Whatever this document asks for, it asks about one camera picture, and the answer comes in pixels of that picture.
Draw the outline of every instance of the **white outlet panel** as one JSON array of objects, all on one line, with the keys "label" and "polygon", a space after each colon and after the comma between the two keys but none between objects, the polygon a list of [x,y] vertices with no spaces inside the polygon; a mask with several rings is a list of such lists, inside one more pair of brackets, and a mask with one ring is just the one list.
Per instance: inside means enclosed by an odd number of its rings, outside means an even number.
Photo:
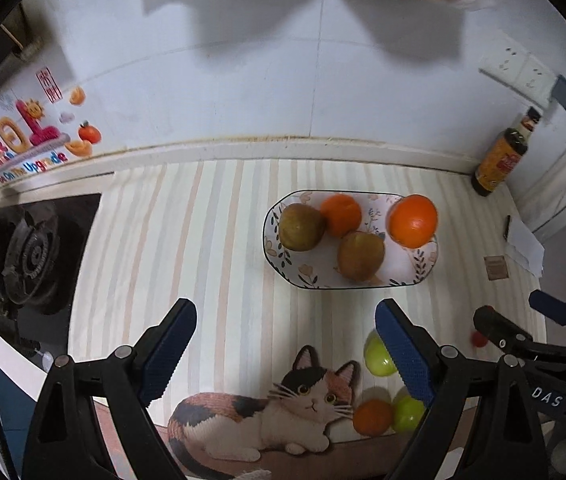
[{"label": "white outlet panel", "polygon": [[554,88],[557,77],[554,72],[530,54],[512,86],[540,107],[547,108],[550,105],[552,88]]},{"label": "white outlet panel", "polygon": [[528,56],[529,51],[523,45],[499,32],[490,41],[490,49],[480,60],[479,69],[497,81],[513,86]]}]

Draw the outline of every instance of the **blue textured pad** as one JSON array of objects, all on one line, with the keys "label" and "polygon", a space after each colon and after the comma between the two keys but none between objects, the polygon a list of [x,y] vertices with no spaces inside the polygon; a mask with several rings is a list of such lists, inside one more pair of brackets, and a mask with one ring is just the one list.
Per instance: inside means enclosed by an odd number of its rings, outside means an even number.
[{"label": "blue textured pad", "polygon": [[154,330],[165,331],[161,334],[152,353],[148,356],[141,370],[141,389],[138,393],[138,399],[145,407],[150,405],[152,400],[156,400],[163,396],[167,384],[172,378],[176,365],[185,352],[189,340],[194,334],[197,326],[197,310],[194,303],[188,300],[183,301],[183,306],[169,319],[172,312],[165,317],[159,327]]},{"label": "blue textured pad", "polygon": [[529,295],[529,306],[559,325],[566,326],[566,303],[564,301],[557,300],[542,290],[534,290]]},{"label": "blue textured pad", "polygon": [[410,396],[428,407],[434,400],[429,367],[392,311],[381,301],[375,315],[378,335],[390,352]]}]

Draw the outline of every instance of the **bottle label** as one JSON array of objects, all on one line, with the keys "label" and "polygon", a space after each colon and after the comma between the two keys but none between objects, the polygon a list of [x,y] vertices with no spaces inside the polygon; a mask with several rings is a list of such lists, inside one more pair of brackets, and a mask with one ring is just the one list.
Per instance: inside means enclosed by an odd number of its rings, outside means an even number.
[{"label": "bottle label", "polygon": [[500,137],[476,170],[476,180],[487,191],[494,191],[519,160],[521,155],[514,151],[504,137]]}]

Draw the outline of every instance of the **brown kiwi fruit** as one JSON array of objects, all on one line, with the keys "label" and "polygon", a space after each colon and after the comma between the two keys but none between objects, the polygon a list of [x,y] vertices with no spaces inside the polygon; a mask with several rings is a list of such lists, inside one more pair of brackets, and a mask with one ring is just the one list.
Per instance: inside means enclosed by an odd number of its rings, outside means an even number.
[{"label": "brown kiwi fruit", "polygon": [[373,233],[354,231],[339,245],[337,261],[343,276],[355,282],[367,282],[383,264],[385,244]]},{"label": "brown kiwi fruit", "polygon": [[323,238],[325,219],[321,213],[306,204],[287,206],[279,221],[279,241],[290,251],[309,251]]}]

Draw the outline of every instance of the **gas stove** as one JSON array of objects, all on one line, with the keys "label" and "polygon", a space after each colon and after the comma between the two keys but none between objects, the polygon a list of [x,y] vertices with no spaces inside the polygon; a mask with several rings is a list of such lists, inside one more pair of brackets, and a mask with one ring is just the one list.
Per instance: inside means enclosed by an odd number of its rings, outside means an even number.
[{"label": "gas stove", "polygon": [[100,197],[0,209],[0,336],[45,371],[68,352],[76,279]]}]

